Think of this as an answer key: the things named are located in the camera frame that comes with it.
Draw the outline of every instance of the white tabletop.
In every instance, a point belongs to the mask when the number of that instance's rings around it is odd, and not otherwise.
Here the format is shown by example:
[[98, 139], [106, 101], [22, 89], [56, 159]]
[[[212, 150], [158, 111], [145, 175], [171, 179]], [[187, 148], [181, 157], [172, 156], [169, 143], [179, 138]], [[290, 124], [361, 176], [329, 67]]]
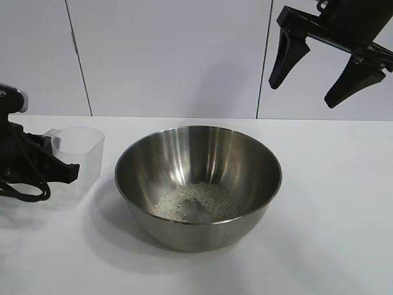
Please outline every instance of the white tabletop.
[[[14, 116], [31, 133], [106, 136], [101, 177], [72, 208], [0, 198], [0, 294], [393, 294], [393, 122]], [[258, 226], [210, 253], [164, 250], [114, 184], [134, 141], [218, 125], [265, 143], [283, 181]]]

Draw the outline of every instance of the bowl rim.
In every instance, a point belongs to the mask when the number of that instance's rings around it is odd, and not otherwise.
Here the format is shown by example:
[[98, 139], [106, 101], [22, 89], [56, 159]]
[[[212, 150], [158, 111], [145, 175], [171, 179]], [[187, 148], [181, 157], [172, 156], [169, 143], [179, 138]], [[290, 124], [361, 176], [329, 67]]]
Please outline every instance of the bowl rim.
[[[170, 131], [170, 130], [183, 129], [183, 128], [190, 128], [190, 127], [203, 127], [203, 128], [218, 128], [218, 129], [223, 129], [223, 130], [230, 131], [230, 132], [233, 132], [233, 133], [238, 133], [238, 134], [240, 134], [241, 136], [245, 136], [245, 137], [251, 139], [252, 141], [256, 141], [257, 143], [261, 144], [261, 145], [269, 152], [269, 154], [270, 154], [271, 156], [273, 156], [274, 160], [276, 161], [276, 163], [277, 163], [277, 165], [278, 165], [278, 172], [279, 172], [278, 184], [277, 184], [276, 190], [274, 191], [274, 193], [272, 193], [271, 197], [270, 197], [268, 200], [266, 200], [266, 202], [264, 202], [263, 204], [261, 204], [261, 205], [258, 206], [257, 208], [251, 210], [250, 212], [247, 212], [246, 214], [242, 214], [242, 215], [237, 216], [237, 217], [235, 217], [235, 218], [226, 219], [226, 220], [222, 220], [222, 221], [204, 222], [204, 223], [187, 222], [187, 221], [177, 221], [177, 220], [173, 220], [173, 219], [163, 218], [163, 217], [154, 215], [154, 214], [152, 214], [152, 213], [150, 213], [150, 212], [148, 212], [148, 211], [142, 209], [141, 207], [135, 205], [135, 204], [126, 196], [126, 194], [121, 190], [119, 181], [118, 181], [118, 179], [117, 179], [117, 170], [119, 169], [120, 162], [121, 162], [121, 160], [125, 157], [125, 154], [126, 154], [130, 149], [132, 149], [134, 146], [136, 146], [138, 143], [140, 143], [142, 140], [144, 140], [144, 139], [146, 139], [146, 138], [148, 138], [148, 137], [151, 137], [151, 136], [156, 135], [156, 134], [159, 134], [159, 133], [167, 132], [167, 131]], [[282, 184], [282, 168], [281, 168], [281, 164], [280, 164], [279, 160], [277, 159], [276, 155], [275, 155], [266, 145], [264, 145], [263, 143], [261, 143], [259, 140], [257, 140], [257, 139], [255, 139], [255, 138], [251, 137], [250, 135], [247, 135], [247, 134], [245, 134], [245, 133], [236, 131], [236, 130], [234, 130], [234, 129], [230, 129], [230, 128], [226, 128], [226, 127], [220, 127], [220, 126], [209, 126], [209, 125], [183, 125], [183, 126], [178, 126], [178, 127], [171, 127], [171, 128], [167, 128], [167, 129], [162, 129], [162, 130], [159, 130], [159, 131], [150, 133], [150, 134], [148, 134], [148, 135], [146, 135], [146, 136], [143, 136], [142, 138], [138, 139], [137, 141], [135, 141], [134, 143], [132, 143], [128, 148], [126, 148], [126, 150], [125, 150], [125, 151], [122, 153], [122, 155], [119, 157], [119, 159], [118, 159], [118, 161], [117, 161], [117, 163], [116, 163], [116, 166], [115, 166], [115, 183], [116, 183], [117, 190], [120, 192], [120, 194], [122, 195], [122, 197], [123, 197], [123, 198], [124, 198], [133, 208], [136, 208], [137, 210], [141, 211], [142, 213], [145, 213], [145, 214], [147, 214], [147, 215], [149, 215], [149, 216], [151, 216], [151, 217], [153, 217], [153, 218], [161, 219], [161, 220], [166, 221], [166, 222], [173, 222], [173, 223], [178, 223], [178, 224], [184, 224], [184, 225], [188, 225], [188, 226], [210, 226], [210, 225], [216, 225], [216, 224], [225, 224], [225, 223], [228, 223], [228, 222], [232, 222], [232, 221], [236, 221], [236, 220], [239, 220], [239, 219], [246, 218], [246, 217], [248, 217], [248, 216], [254, 214], [255, 212], [257, 212], [257, 211], [259, 211], [259, 210], [265, 208], [267, 205], [269, 205], [269, 203], [276, 197], [278, 191], [279, 191], [280, 188], [281, 188], [281, 184]]]

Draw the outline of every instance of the robotic arm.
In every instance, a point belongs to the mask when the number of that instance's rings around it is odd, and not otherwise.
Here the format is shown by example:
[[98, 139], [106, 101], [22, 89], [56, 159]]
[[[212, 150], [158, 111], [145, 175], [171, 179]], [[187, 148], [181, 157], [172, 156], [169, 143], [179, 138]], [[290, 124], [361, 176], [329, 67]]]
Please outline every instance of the robotic arm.
[[310, 51], [311, 37], [351, 54], [336, 83], [325, 96], [330, 108], [356, 92], [381, 82], [384, 69], [393, 72], [393, 52], [373, 42], [393, 17], [393, 0], [319, 0], [319, 16], [285, 6], [277, 59], [269, 83], [277, 89], [290, 70]]
[[[79, 165], [65, 164], [54, 157], [49, 137], [26, 134], [21, 125], [8, 121], [9, 114], [25, 112], [27, 107], [25, 93], [0, 84], [0, 196], [38, 202], [50, 197], [48, 182], [75, 181]], [[42, 193], [21, 193], [11, 186], [16, 183], [34, 186]]]

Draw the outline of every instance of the plastic measuring cup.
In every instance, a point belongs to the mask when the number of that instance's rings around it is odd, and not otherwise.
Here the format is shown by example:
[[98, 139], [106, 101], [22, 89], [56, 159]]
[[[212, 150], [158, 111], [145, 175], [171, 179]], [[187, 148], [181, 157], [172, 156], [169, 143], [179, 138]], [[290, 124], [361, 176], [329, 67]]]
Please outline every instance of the plastic measuring cup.
[[52, 195], [75, 199], [85, 195], [101, 173], [105, 136], [88, 127], [51, 129], [44, 136], [51, 137], [53, 155], [66, 164], [79, 164], [78, 179], [71, 184], [51, 184]]

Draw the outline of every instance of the stainless steel bowl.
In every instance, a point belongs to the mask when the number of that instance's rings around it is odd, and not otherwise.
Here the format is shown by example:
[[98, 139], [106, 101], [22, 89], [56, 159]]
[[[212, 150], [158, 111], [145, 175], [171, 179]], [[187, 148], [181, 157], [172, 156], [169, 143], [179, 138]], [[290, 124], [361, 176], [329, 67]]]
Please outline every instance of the stainless steel bowl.
[[[281, 185], [281, 167], [273, 153], [250, 136], [189, 126], [156, 132], [134, 143], [117, 162], [115, 179], [146, 232], [177, 250], [200, 252], [236, 243], [257, 225]], [[153, 214], [160, 197], [199, 182], [226, 189], [239, 206], [239, 216], [198, 223]]]

